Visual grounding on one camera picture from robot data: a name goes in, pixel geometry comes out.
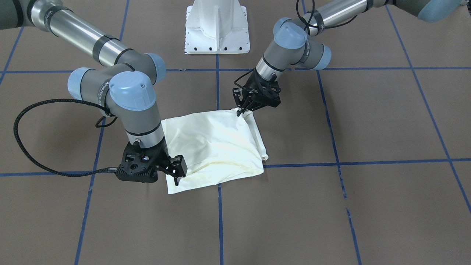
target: white cloth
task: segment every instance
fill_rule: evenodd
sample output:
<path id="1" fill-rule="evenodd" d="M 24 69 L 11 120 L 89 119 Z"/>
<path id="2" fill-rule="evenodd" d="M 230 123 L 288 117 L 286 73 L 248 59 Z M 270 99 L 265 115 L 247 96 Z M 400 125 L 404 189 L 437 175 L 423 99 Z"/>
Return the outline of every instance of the white cloth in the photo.
<path id="1" fill-rule="evenodd" d="M 251 111 L 237 109 L 194 113 L 162 121 L 169 154 L 183 155 L 187 176 L 169 194 L 263 173 L 268 155 Z"/>

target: brown floor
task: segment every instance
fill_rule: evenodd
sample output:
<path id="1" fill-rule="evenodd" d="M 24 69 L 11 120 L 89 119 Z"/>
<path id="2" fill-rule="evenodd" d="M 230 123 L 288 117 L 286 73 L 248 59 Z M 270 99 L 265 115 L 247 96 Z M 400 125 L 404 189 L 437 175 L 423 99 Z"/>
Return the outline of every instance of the brown floor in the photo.
<path id="1" fill-rule="evenodd" d="M 233 81 L 255 67 L 275 21 L 296 16 L 295 0 L 240 2 L 251 52 L 220 56 L 183 53 L 192 0 L 65 5 L 165 60 L 155 89 L 169 118 L 234 108 Z M 466 7 L 434 24 L 375 8 L 317 40 L 332 49 L 329 68 L 286 71 L 282 104 L 255 112 L 265 173 L 168 195 L 163 175 L 142 184 L 33 165 L 13 137 L 17 114 L 70 98 L 69 74 L 102 66 L 38 29 L 1 31 L 0 264 L 471 264 Z M 20 134 L 54 169 L 116 166 L 127 137 L 120 123 L 95 129 L 99 117 L 47 105 L 24 117 Z"/>

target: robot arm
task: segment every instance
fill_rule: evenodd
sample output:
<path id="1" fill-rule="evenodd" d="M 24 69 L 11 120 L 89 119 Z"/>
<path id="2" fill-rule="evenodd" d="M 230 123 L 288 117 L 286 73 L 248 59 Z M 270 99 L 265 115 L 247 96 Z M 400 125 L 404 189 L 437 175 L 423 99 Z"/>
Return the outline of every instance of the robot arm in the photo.
<path id="1" fill-rule="evenodd" d="M 313 39 L 339 23 L 360 13 L 386 4 L 398 8 L 427 22 L 436 22 L 448 16 L 461 0 L 334 0 L 307 12 L 297 19 L 281 18 L 273 28 L 273 41 L 265 50 L 257 66 L 250 72 L 246 84 L 233 89 L 233 96 L 239 111 L 277 107 L 281 100 L 278 80 L 290 65 L 311 70 L 322 70 L 331 59 L 331 51 L 324 44 Z"/>
<path id="2" fill-rule="evenodd" d="M 104 116 L 119 116 L 129 142 L 121 164 L 115 169 L 120 180 L 157 181 L 157 171 L 174 177 L 175 185 L 185 177 L 182 155 L 170 157 L 153 85 L 163 79 L 166 67 L 156 54 L 140 54 L 120 40 L 96 28 L 60 0 L 1 0 L 0 29 L 35 26 L 51 32 L 106 68 L 79 68 L 67 86 L 78 100 L 109 109 Z"/>

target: light blue joint cap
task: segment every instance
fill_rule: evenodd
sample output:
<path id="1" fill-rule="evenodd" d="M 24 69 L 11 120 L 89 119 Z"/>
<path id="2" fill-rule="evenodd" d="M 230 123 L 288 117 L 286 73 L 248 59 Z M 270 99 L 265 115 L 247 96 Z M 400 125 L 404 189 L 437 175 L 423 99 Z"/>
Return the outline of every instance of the light blue joint cap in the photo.
<path id="1" fill-rule="evenodd" d="M 417 16 L 420 20 L 437 22 L 448 16 L 463 0 L 431 0 Z"/>
<path id="2" fill-rule="evenodd" d="M 286 49 L 299 49 L 308 39 L 307 33 L 293 22 L 284 23 L 273 38 L 275 42 Z"/>
<path id="3" fill-rule="evenodd" d="M 157 78 L 155 79 L 155 83 L 157 83 L 166 76 L 167 67 L 165 66 L 165 62 L 163 61 L 163 59 L 157 54 L 155 53 L 146 53 L 146 54 L 154 61 L 155 69 L 157 71 Z"/>
<path id="4" fill-rule="evenodd" d="M 276 35 L 278 30 L 281 28 L 281 25 L 283 25 L 284 22 L 291 20 L 289 17 L 282 17 L 280 18 L 276 23 L 275 26 L 273 26 L 273 35 Z"/>
<path id="5" fill-rule="evenodd" d="M 155 104 L 155 91 L 150 78 L 139 71 L 126 71 L 110 80 L 110 96 L 118 106 L 142 111 Z"/>
<path id="6" fill-rule="evenodd" d="M 69 80 L 67 80 L 67 90 L 74 99 L 83 100 L 82 94 L 80 93 L 80 85 L 82 83 L 83 76 L 90 69 L 91 68 L 80 67 L 70 74 Z"/>
<path id="7" fill-rule="evenodd" d="M 332 51 L 330 50 L 327 45 L 323 44 L 324 46 L 324 53 L 319 61 L 319 63 L 311 70 L 324 70 L 330 63 L 332 59 Z"/>

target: cloth fold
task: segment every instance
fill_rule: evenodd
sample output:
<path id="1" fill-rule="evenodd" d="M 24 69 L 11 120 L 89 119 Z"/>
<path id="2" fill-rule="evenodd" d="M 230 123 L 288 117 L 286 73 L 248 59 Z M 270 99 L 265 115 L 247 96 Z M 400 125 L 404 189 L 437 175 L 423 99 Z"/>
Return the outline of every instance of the cloth fold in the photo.
<path id="1" fill-rule="evenodd" d="M 170 156 L 183 155 L 187 176 L 169 194 L 263 173 L 268 155 L 251 111 L 237 109 L 194 113 L 162 120 Z"/>

